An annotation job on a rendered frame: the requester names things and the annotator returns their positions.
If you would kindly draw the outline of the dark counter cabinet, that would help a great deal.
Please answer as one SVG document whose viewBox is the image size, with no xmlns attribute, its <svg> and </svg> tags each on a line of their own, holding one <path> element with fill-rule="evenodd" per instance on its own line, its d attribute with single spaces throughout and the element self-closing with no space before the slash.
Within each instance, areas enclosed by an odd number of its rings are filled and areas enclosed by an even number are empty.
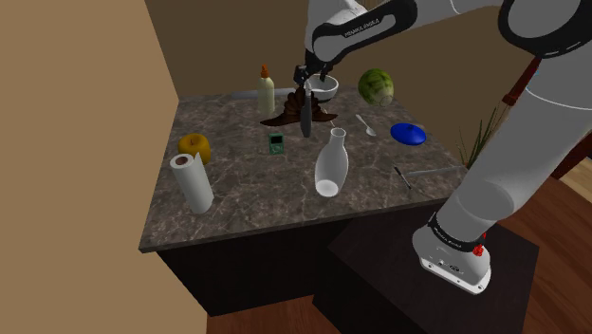
<svg viewBox="0 0 592 334">
<path fill-rule="evenodd" d="M 351 222 L 428 217 L 443 201 L 160 250 L 157 254 L 210 316 L 279 303 L 316 290 L 327 246 Z"/>
</svg>

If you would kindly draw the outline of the cream bottle with orange cap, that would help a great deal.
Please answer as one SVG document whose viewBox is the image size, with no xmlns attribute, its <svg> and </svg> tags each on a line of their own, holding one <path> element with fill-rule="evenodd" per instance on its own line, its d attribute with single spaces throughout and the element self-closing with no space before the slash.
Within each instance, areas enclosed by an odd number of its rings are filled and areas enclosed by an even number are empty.
<svg viewBox="0 0 592 334">
<path fill-rule="evenodd" d="M 262 65 L 260 78 L 257 84 L 257 98 L 258 111 L 266 117 L 270 117 L 275 110 L 274 88 L 275 85 L 269 76 L 268 67 L 266 65 Z"/>
</svg>

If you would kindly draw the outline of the green grass plant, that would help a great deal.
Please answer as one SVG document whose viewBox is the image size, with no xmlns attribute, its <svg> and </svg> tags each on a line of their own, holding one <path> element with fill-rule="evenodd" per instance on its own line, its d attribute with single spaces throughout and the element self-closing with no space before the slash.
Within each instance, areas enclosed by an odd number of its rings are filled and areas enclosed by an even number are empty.
<svg viewBox="0 0 592 334">
<path fill-rule="evenodd" d="M 470 150 L 467 149 L 467 145 L 464 142 L 462 131 L 459 131 L 460 142 L 457 142 L 455 147 L 460 155 L 461 162 L 467 169 L 471 169 L 474 165 L 489 139 L 498 130 L 501 123 L 507 118 L 508 111 L 509 106 L 500 102 L 493 108 L 487 122 L 479 122 L 478 131 Z"/>
</svg>

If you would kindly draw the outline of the white bowl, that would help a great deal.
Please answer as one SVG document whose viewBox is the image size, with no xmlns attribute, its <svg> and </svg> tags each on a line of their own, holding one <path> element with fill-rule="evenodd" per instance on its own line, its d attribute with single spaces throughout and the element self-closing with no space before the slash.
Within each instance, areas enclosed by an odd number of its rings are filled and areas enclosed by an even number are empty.
<svg viewBox="0 0 592 334">
<path fill-rule="evenodd" d="M 329 102 L 337 93 L 339 82 L 329 75 L 321 80 L 320 74 L 314 74 L 308 79 L 312 93 L 319 102 Z"/>
</svg>

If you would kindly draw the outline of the blue round lid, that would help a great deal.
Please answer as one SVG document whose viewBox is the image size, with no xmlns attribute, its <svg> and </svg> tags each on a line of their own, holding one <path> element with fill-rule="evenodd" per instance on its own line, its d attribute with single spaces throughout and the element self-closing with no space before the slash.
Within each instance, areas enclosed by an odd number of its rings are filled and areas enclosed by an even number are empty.
<svg viewBox="0 0 592 334">
<path fill-rule="evenodd" d="M 420 145 L 427 138 L 420 127 L 406 122 L 394 124 L 390 129 L 390 135 L 394 140 L 410 146 Z"/>
</svg>

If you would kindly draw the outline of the white glass vase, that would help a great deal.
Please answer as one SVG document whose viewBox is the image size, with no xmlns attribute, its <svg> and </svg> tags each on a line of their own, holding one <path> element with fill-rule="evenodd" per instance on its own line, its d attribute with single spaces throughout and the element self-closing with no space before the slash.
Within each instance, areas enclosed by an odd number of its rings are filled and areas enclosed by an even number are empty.
<svg viewBox="0 0 592 334">
<path fill-rule="evenodd" d="M 349 159 L 344 148 L 345 137 L 342 128 L 332 128 L 329 141 L 317 158 L 315 189 L 321 196 L 336 196 L 346 180 Z"/>
</svg>

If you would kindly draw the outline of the black pen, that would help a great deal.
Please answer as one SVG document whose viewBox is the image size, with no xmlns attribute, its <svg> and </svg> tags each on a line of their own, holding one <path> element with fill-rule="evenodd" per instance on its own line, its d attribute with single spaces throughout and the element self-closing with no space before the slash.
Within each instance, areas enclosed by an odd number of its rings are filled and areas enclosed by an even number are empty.
<svg viewBox="0 0 592 334">
<path fill-rule="evenodd" d="M 397 172 L 397 174 L 399 175 L 399 177 L 401 178 L 401 180 L 404 182 L 407 189 L 411 190 L 412 186 L 409 183 L 409 181 L 407 180 L 407 178 L 405 177 L 405 175 L 400 171 L 400 169 L 397 166 L 394 166 L 394 169 Z"/>
</svg>

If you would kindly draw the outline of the brown ruffled hat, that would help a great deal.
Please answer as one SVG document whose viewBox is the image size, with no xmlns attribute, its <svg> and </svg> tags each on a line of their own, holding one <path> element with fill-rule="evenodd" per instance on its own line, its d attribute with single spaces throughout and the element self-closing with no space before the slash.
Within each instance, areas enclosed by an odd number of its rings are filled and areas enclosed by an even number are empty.
<svg viewBox="0 0 592 334">
<path fill-rule="evenodd" d="M 266 126 L 283 126 L 300 121 L 301 110 L 305 104 L 305 90 L 297 88 L 295 92 L 290 92 L 287 95 L 287 100 L 284 103 L 284 111 L 277 117 L 260 121 Z M 336 114 L 325 113 L 319 106 L 319 99 L 314 93 L 311 93 L 311 120 L 314 122 L 328 122 L 337 118 Z"/>
</svg>

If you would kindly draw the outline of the dark grey slim bottle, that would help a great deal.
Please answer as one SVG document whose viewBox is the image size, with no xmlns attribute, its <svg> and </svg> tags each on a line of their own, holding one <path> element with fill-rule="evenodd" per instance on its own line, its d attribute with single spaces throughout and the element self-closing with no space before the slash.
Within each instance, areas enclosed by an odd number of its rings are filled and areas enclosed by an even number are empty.
<svg viewBox="0 0 592 334">
<path fill-rule="evenodd" d="M 300 127 L 303 136 L 309 138 L 311 135 L 312 123 L 312 91 L 309 80 L 305 81 L 303 88 L 305 91 L 305 101 L 301 109 Z"/>
</svg>

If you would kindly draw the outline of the white paper towel roll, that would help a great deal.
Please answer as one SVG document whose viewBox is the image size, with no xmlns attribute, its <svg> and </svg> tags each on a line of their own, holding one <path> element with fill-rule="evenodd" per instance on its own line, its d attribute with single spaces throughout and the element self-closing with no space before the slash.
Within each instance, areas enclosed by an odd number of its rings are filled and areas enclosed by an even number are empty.
<svg viewBox="0 0 592 334">
<path fill-rule="evenodd" d="M 170 160 L 175 175 L 191 210 L 205 213 L 213 204 L 213 190 L 199 154 L 178 154 Z"/>
</svg>

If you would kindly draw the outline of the dark robot stand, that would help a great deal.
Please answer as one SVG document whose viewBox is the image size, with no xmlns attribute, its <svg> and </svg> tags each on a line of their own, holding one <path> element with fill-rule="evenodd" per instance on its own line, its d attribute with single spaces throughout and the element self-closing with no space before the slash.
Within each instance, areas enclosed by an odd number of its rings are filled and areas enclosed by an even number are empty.
<svg viewBox="0 0 592 334">
<path fill-rule="evenodd" d="M 353 219 L 328 245 L 313 304 L 341 334 L 522 334 L 539 248 L 495 225 L 472 295 L 420 265 L 413 232 L 439 203 Z"/>
</svg>

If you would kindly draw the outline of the green cabbage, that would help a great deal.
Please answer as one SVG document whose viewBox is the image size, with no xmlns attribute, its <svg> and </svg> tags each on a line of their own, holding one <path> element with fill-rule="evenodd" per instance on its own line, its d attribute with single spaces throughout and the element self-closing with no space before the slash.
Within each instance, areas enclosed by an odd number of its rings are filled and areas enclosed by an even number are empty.
<svg viewBox="0 0 592 334">
<path fill-rule="evenodd" d="M 394 98 L 394 85 L 390 75 L 379 68 L 365 71 L 358 83 L 362 98 L 370 105 L 388 106 Z"/>
</svg>

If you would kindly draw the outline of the yellow apple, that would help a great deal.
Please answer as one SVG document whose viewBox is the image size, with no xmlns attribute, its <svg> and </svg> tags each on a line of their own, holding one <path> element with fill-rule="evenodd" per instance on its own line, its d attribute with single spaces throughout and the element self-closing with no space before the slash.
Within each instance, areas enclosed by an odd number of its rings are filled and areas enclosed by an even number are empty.
<svg viewBox="0 0 592 334">
<path fill-rule="evenodd" d="M 194 158 L 196 154 L 199 154 L 204 165 L 211 160 L 210 144 L 207 138 L 201 134 L 191 133 L 183 136 L 177 143 L 177 151 L 180 154 L 190 154 Z"/>
</svg>

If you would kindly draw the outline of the silver spoon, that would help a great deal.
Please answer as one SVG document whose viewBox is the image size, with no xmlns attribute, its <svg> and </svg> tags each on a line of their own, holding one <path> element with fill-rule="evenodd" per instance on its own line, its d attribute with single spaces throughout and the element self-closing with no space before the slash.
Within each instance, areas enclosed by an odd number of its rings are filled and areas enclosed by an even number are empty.
<svg viewBox="0 0 592 334">
<path fill-rule="evenodd" d="M 376 131 L 368 125 L 361 115 L 357 114 L 356 118 L 365 126 L 365 133 L 368 136 L 375 137 L 377 135 Z"/>
</svg>

